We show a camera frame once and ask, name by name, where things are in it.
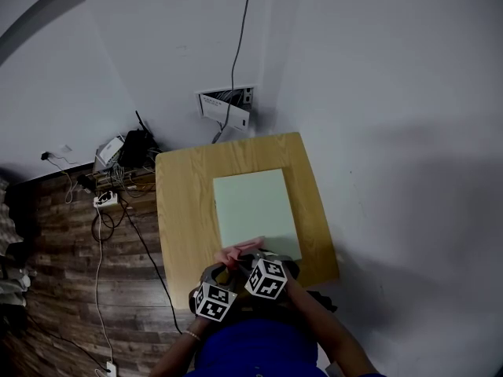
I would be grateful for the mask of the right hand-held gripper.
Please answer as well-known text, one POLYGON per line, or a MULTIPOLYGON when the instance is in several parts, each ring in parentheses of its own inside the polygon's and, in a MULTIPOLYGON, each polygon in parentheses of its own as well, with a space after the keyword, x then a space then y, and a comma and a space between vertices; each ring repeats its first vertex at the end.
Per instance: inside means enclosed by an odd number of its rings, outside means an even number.
POLYGON ((275 300, 283 291, 289 275, 296 279, 299 266, 287 255, 258 249, 253 255, 240 256, 235 261, 236 271, 247 277, 244 288, 259 298, 275 300))

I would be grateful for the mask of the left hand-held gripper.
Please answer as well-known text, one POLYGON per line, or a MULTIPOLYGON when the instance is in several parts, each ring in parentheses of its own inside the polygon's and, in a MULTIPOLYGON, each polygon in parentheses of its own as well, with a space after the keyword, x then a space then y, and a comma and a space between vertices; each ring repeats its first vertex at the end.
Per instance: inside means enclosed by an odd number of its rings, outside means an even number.
POLYGON ((208 266, 200 277, 200 285, 189 293, 189 309, 199 317, 222 322, 237 298, 240 270, 230 270, 223 263, 208 266))

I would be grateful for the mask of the pink cloth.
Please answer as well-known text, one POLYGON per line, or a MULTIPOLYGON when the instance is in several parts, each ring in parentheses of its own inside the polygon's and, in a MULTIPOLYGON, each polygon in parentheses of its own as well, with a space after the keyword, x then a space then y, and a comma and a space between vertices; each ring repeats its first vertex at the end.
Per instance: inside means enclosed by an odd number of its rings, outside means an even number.
POLYGON ((251 240, 246 240, 241 243, 224 247, 215 253, 215 262, 222 263, 230 271, 237 270, 240 259, 253 251, 261 249, 263 247, 264 240, 264 236, 258 236, 251 240))

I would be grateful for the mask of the light green board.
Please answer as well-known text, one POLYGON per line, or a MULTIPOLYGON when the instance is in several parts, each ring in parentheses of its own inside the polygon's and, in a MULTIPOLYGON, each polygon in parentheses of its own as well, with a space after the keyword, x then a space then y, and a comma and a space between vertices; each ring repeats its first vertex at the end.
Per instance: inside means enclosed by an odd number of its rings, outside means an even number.
POLYGON ((281 169, 213 180, 221 245, 263 237, 263 247, 292 260, 302 258, 281 169))

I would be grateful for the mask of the person's right forearm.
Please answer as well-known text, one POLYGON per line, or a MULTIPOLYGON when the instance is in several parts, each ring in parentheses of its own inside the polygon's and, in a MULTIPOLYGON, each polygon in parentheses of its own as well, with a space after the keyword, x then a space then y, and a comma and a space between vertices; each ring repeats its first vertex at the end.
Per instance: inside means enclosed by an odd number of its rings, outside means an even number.
POLYGON ((288 276, 285 290, 330 362, 337 363, 344 377, 380 374, 356 338, 297 280, 288 276))

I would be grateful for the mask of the person's left forearm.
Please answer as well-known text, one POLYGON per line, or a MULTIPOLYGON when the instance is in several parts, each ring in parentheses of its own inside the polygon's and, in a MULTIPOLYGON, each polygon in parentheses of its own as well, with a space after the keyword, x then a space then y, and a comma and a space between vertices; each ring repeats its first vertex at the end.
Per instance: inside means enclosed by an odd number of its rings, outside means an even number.
POLYGON ((211 324, 207 318, 196 317, 152 368, 149 377, 183 377, 211 324))

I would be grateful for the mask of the checkered cloth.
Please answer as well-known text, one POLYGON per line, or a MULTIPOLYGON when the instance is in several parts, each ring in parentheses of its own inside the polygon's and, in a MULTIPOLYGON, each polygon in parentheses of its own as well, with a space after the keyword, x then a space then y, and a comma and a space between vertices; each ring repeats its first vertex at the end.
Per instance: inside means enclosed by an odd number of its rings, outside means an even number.
POLYGON ((6 189, 9 183, 0 176, 0 256, 5 257, 9 246, 24 239, 17 233, 14 220, 9 216, 6 204, 6 189))

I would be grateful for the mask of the person's blue shirt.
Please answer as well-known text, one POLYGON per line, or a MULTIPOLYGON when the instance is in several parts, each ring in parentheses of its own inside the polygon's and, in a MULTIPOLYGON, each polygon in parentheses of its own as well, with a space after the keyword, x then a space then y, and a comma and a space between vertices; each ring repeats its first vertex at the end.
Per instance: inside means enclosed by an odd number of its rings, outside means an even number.
POLYGON ((327 377, 317 362, 318 344, 305 331, 250 319, 210 335, 185 377, 327 377))

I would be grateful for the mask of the white power strip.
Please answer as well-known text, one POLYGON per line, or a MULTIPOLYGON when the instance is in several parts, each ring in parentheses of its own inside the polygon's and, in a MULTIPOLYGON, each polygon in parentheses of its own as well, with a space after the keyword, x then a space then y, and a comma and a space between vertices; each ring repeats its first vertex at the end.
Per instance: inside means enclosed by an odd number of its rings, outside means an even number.
POLYGON ((96 209, 112 207, 119 204, 118 195, 115 192, 107 191, 94 197, 93 205, 96 209))

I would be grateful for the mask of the wooden crate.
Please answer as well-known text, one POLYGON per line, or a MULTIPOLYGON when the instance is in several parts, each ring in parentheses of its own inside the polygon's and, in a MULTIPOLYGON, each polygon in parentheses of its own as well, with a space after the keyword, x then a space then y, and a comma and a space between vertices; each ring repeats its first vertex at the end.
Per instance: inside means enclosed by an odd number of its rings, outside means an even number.
POLYGON ((151 167, 129 168, 114 163, 93 174, 99 192, 113 191, 125 199, 156 192, 156 172, 151 167))

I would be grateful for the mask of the black router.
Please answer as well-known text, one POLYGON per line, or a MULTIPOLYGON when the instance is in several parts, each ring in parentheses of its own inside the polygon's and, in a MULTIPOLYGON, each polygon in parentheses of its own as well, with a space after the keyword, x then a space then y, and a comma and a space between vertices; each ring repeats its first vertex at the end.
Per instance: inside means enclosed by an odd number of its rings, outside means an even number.
POLYGON ((117 163, 121 167, 143 167, 149 153, 149 149, 158 148, 154 136, 142 122, 141 116, 135 112, 140 129, 130 130, 125 138, 123 146, 119 150, 117 163))

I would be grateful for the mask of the white router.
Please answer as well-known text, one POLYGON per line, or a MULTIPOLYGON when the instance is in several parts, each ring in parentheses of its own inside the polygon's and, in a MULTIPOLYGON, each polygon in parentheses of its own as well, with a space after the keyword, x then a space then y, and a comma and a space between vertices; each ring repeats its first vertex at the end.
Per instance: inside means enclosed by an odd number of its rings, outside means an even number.
POLYGON ((100 145, 97 149, 95 157, 97 161, 103 165, 108 165, 114 158, 116 158, 123 147, 124 138, 119 135, 115 136, 109 142, 100 145))

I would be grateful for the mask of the recessed white wall box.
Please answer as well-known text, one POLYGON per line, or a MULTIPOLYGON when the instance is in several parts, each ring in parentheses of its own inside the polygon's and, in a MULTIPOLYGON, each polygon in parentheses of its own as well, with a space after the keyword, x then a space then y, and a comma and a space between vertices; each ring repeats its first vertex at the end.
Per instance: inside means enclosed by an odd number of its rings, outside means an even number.
POLYGON ((233 89, 231 87, 227 87, 224 89, 196 91, 194 94, 196 97, 197 110, 201 116, 200 104, 197 96, 198 93, 203 93, 210 97, 214 97, 226 103, 237 106, 238 108, 243 108, 244 110, 249 112, 252 109, 254 92, 255 89, 253 86, 238 86, 234 87, 233 89))

